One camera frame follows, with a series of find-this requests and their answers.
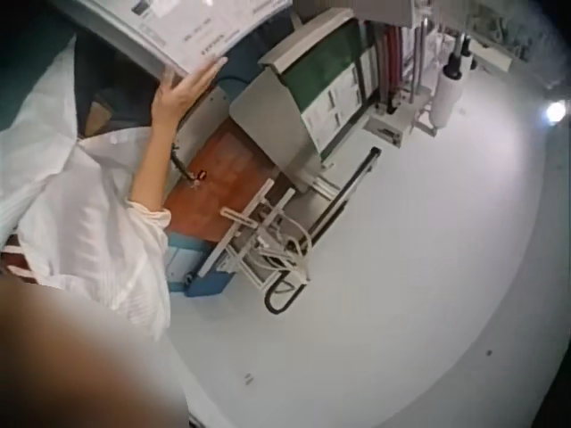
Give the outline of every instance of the white garment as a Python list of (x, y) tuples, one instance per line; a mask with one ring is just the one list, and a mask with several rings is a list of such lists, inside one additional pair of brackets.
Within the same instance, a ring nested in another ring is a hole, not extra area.
[(163, 263), (170, 213), (127, 202), (148, 128), (82, 142), (18, 225), (40, 284), (98, 301), (158, 339), (170, 324)]
[(0, 248), (18, 225), (40, 284), (95, 300), (158, 339), (170, 324), (165, 210), (127, 202), (150, 129), (77, 142), (74, 43), (0, 134)]
[(74, 46), (75, 39), (34, 85), (12, 125), (0, 132), (0, 248), (77, 141)]

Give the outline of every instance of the hand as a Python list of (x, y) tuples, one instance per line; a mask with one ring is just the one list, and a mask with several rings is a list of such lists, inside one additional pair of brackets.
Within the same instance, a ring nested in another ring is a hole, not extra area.
[(176, 130), (185, 113), (198, 101), (227, 62), (227, 58), (209, 60), (196, 73), (186, 76), (175, 86), (175, 71), (168, 67), (154, 95), (153, 127)]

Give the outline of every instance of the wooden board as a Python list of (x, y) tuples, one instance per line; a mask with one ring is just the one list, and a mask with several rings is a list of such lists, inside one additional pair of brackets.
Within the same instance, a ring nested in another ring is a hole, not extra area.
[(277, 175), (263, 151), (232, 120), (226, 120), (188, 166), (197, 174), (206, 171), (198, 188), (180, 180), (165, 208), (172, 213), (169, 231), (217, 243), (232, 222), (222, 207), (242, 211), (266, 180)]

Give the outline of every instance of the green panel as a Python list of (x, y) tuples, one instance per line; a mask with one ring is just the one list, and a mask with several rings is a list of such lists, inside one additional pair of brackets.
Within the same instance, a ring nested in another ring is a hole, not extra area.
[(297, 106), (304, 112), (364, 52), (359, 24), (350, 21), (311, 48), (282, 75)]

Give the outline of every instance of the bright light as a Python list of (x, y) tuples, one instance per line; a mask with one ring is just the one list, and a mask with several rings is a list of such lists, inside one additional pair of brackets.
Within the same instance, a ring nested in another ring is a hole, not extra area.
[(545, 116), (551, 125), (559, 123), (563, 118), (565, 118), (566, 114), (567, 107), (564, 101), (551, 103), (551, 105), (545, 111)]

